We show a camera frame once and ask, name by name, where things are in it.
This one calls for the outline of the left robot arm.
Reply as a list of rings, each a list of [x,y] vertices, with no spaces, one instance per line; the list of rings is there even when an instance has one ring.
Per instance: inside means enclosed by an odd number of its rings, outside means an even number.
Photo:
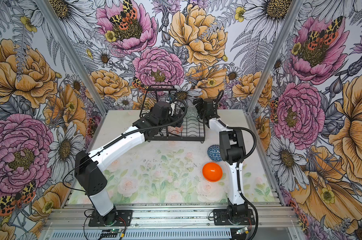
[[[101,224],[112,226],[118,219],[117,209],[106,189],[108,181],[104,171],[119,157],[148,141],[160,130],[181,124],[186,114],[187,104],[183,100],[159,101],[127,131],[108,144],[76,155],[75,178],[91,200]]]

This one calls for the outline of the black wire dish rack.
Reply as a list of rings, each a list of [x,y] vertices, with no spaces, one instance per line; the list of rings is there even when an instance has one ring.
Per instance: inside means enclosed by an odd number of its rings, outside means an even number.
[[[141,97],[140,117],[156,126],[147,141],[205,141],[205,126],[187,94],[172,85],[152,85]]]

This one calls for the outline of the dark blue patterned bowl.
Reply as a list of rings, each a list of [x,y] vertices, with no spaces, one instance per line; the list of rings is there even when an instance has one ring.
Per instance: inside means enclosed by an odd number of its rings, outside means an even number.
[[[221,154],[220,154],[220,146],[219,145],[211,145],[207,149],[208,157],[214,162],[221,162]]]

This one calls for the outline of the aluminium front rail frame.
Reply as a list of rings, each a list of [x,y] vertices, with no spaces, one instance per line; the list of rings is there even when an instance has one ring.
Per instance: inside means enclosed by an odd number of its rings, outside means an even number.
[[[126,230],[125,240],[198,240],[240,239],[238,229],[247,227],[250,239],[303,240],[298,217],[292,207],[280,202],[254,203],[250,214],[240,224],[232,225],[226,216],[227,204],[117,205],[119,219],[106,226],[95,216],[92,205],[67,205],[55,209],[42,228],[41,240],[97,240],[109,232],[118,240]]]

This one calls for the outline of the green circuit board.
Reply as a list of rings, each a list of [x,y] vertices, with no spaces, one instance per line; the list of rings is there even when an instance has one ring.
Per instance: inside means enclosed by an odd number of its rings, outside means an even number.
[[[101,237],[118,237],[124,233],[124,229],[111,229],[108,231],[102,231]]]

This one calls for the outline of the plain orange bowl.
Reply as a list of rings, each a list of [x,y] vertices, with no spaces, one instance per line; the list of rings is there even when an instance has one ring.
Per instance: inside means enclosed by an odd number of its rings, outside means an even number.
[[[202,168],[203,177],[209,182],[218,182],[223,176],[223,171],[220,165],[216,163],[207,163]]]

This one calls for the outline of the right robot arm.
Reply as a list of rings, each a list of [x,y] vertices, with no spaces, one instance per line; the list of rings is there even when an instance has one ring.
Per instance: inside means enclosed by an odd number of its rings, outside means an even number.
[[[228,219],[238,224],[248,213],[248,202],[243,194],[242,167],[246,156],[242,130],[225,124],[217,113],[217,101],[198,98],[193,101],[198,117],[210,130],[219,133],[220,157],[227,169],[228,187]]]

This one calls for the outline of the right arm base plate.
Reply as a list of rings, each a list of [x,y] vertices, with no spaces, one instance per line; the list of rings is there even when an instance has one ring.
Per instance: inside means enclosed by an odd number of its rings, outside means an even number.
[[[226,209],[214,209],[213,221],[216,226],[255,226],[256,224],[252,209],[248,209],[247,213],[243,215],[229,213]]]

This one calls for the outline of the orange patterned bowl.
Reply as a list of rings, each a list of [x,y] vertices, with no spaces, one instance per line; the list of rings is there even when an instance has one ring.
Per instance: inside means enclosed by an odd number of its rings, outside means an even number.
[[[181,127],[168,126],[168,131],[169,131],[170,134],[179,135],[183,131],[183,126],[181,126]]]

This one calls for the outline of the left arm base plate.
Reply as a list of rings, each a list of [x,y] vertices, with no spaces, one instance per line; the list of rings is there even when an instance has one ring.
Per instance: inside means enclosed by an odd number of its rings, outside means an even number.
[[[132,216],[132,210],[112,210],[105,216],[101,216],[94,210],[90,217],[89,227],[129,227]]]

